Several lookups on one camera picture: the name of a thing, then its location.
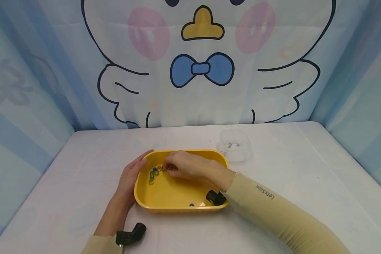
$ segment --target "yellow plastic tray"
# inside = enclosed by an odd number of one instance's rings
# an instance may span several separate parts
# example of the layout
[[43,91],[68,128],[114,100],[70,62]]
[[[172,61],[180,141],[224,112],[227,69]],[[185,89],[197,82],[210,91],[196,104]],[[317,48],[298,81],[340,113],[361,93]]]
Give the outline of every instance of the yellow plastic tray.
[[[215,150],[185,150],[207,159],[215,160],[228,168],[226,158]],[[172,151],[154,151],[149,153],[147,163],[140,170],[134,187],[134,197],[137,203],[150,212],[214,212],[225,208],[226,201],[221,206],[214,206],[206,200],[210,190],[216,193],[217,187],[204,179],[173,179],[167,172],[159,172],[153,185],[149,185],[150,171],[162,166],[164,159]]]

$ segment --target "yellow beak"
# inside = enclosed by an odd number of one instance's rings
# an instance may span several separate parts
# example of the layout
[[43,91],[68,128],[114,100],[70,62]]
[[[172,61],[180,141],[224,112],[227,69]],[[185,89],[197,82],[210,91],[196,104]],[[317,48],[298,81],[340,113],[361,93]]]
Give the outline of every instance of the yellow beak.
[[202,5],[196,9],[193,22],[185,24],[182,28],[184,41],[213,39],[220,40],[224,35],[224,27],[213,22],[212,11]]

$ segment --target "black clamp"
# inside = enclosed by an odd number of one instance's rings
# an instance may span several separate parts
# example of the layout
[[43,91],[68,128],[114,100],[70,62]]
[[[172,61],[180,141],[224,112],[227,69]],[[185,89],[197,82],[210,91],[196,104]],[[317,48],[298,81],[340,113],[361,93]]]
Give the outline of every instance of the black clamp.
[[138,222],[131,232],[118,231],[116,235],[116,244],[118,246],[128,246],[138,242],[143,237],[147,227]]
[[223,196],[221,192],[216,193],[214,190],[210,190],[207,195],[206,199],[209,200],[211,203],[213,203],[215,206],[221,206],[226,202],[226,198]]

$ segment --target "white table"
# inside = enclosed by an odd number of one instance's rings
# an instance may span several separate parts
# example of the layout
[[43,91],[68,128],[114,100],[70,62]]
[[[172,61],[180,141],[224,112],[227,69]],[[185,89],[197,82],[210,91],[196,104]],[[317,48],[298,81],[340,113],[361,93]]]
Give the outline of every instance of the white table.
[[[381,187],[318,123],[190,126],[72,135],[0,237],[0,254],[76,254],[100,220],[124,166],[145,150],[215,149],[239,129],[253,155],[230,167],[324,222],[353,254],[381,254]],[[290,253],[277,239],[220,212],[150,214],[135,206],[126,231],[147,226],[125,253]]]

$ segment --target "blue bow tie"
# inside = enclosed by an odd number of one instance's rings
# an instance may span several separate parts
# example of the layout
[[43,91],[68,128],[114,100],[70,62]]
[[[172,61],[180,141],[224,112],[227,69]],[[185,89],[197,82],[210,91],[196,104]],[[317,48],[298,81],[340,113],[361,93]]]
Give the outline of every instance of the blue bow tie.
[[187,54],[175,57],[171,64],[171,82],[177,88],[184,87],[196,75],[205,77],[219,86],[230,83],[234,75],[234,63],[231,58],[223,53],[214,53],[206,62],[196,62]]

